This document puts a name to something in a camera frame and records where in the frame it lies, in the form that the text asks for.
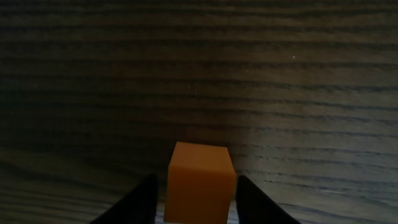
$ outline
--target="orange box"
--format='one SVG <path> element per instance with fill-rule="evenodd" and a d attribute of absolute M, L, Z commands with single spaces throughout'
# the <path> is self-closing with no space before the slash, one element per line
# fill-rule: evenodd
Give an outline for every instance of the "orange box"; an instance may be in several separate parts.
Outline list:
<path fill-rule="evenodd" d="M 177 142 L 169 165 L 164 221 L 226 223 L 235 181 L 226 147 Z"/>

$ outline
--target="orange cube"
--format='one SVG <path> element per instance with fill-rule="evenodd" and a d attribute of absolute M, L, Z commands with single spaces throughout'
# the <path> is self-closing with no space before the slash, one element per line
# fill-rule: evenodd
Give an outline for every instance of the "orange cube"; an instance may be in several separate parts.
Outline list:
<path fill-rule="evenodd" d="M 177 142 L 169 165 L 164 221 L 226 223 L 235 181 L 226 147 Z"/>

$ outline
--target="wood grain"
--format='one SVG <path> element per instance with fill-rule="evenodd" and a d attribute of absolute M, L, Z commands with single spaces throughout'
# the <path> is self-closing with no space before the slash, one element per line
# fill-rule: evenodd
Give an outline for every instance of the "wood grain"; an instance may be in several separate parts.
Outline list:
<path fill-rule="evenodd" d="M 153 172 L 161 223 L 176 141 L 302 223 L 398 223 L 397 1 L 0 5 L 1 223 L 88 223 Z"/>

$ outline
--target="wooden table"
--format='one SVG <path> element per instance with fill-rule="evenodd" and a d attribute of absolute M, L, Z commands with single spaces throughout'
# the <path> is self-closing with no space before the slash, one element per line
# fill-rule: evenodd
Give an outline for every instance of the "wooden table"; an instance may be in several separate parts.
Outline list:
<path fill-rule="evenodd" d="M 302 223 L 398 223 L 397 1 L 0 5 L 0 223 L 88 223 L 153 172 L 163 201 L 176 141 Z"/>

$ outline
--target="wooden surface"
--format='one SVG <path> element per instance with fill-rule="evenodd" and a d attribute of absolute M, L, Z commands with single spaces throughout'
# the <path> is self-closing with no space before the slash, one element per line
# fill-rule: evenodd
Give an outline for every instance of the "wooden surface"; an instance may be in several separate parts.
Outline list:
<path fill-rule="evenodd" d="M 398 223 L 397 1 L 0 5 L 0 223 L 88 223 L 151 172 L 164 198 L 177 140 L 302 223 Z"/>

